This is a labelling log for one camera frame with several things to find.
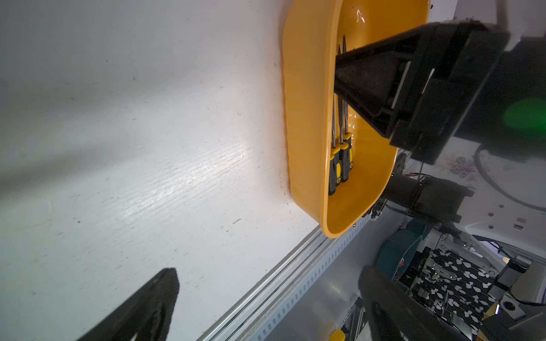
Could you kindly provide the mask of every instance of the screwdriver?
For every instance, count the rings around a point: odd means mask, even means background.
[[[347,52],[345,35],[343,36],[343,53]],[[349,180],[349,172],[353,169],[353,133],[349,133],[349,105],[341,98],[337,98],[340,124],[340,163],[341,182]]]
[[[336,146],[336,112],[335,100],[332,101],[332,149],[330,151],[330,177],[328,182],[328,195],[336,192],[337,185],[341,182],[340,148]]]

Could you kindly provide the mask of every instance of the screw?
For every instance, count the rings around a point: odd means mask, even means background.
[[[505,307],[506,309],[510,310],[511,312],[513,312],[513,311],[515,310],[515,305],[514,305],[514,303],[512,303],[512,302],[506,301],[506,302],[504,303],[504,307]]]

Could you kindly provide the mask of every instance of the teal component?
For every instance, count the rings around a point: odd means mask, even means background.
[[[431,229],[432,227],[412,219],[405,229],[393,233],[379,249],[375,261],[377,269],[388,279],[396,282],[396,271],[398,271],[398,278],[402,277],[415,255],[417,246]],[[404,265],[399,267],[402,259],[404,259]]]

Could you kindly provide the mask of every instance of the yellow and black handle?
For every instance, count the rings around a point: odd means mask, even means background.
[[[343,144],[340,146],[341,182],[349,180],[349,172],[353,169],[353,133],[343,135]]]
[[[336,146],[330,151],[330,177],[328,182],[328,195],[336,192],[336,187],[341,182],[340,148]]]

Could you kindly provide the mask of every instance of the yellow object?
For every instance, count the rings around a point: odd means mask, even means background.
[[[347,50],[426,22],[428,0],[295,0],[282,39],[288,166],[292,198],[337,238],[379,198],[396,148],[349,107],[354,166],[351,179],[328,196],[334,67]]]
[[[341,330],[336,330],[332,333],[330,336],[330,341],[345,341],[345,333],[343,333]]]
[[[341,182],[341,164],[338,163],[336,165],[336,176],[337,176],[337,183]]]

